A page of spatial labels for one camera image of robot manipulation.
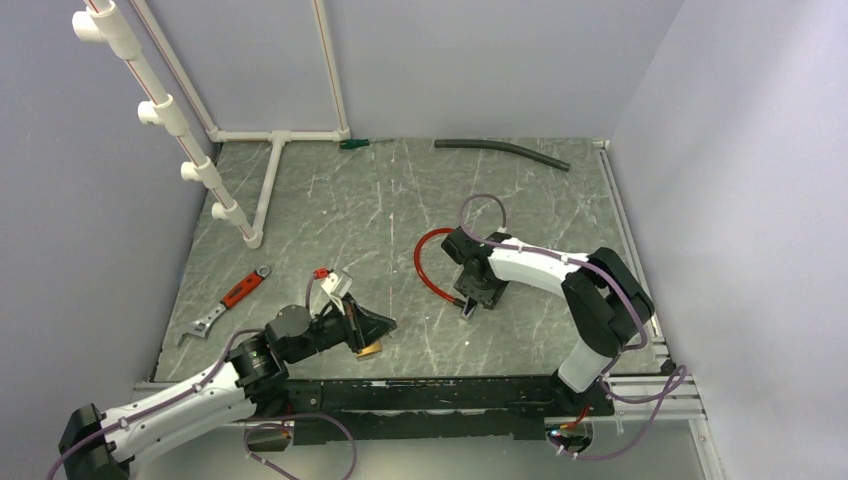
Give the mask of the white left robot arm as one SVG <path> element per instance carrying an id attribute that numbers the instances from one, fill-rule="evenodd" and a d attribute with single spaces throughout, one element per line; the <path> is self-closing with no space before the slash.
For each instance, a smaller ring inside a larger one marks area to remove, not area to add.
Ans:
<path id="1" fill-rule="evenodd" d="M 142 461 L 224 424 L 275 419 L 289 406 L 289 365 L 338 345 L 360 353 L 396 328 L 351 294 L 316 315 L 286 306 L 264 327 L 234 332 L 215 362 L 187 380 L 120 407 L 74 411 L 47 476 L 127 479 Z"/>

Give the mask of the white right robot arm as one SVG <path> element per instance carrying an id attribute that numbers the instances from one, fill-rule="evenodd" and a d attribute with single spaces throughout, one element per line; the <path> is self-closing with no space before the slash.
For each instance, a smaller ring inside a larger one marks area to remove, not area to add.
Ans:
<path id="1" fill-rule="evenodd" d="M 655 313 L 653 301 L 609 248 L 564 253 L 504 231 L 474 238 L 460 227 L 449 230 L 441 248 L 462 269 L 454 288 L 466 315 L 478 307 L 493 309 L 512 282 L 566 301 L 578 339 L 552 374 L 550 391 L 553 406 L 564 415 L 588 404 L 599 379 L 624 352 L 649 343 L 646 324 Z"/>

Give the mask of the red cable lock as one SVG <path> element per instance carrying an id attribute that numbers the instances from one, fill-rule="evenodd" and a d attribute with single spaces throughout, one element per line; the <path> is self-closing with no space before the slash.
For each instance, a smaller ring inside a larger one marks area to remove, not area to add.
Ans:
<path id="1" fill-rule="evenodd" d="M 431 275 L 430 268 L 425 258 L 426 248 L 435 240 L 440 239 L 453 232 L 451 227 L 439 227 L 421 235 L 414 245 L 412 260 L 415 273 L 423 286 L 430 292 L 458 309 L 466 306 L 466 301 L 449 293 Z"/>

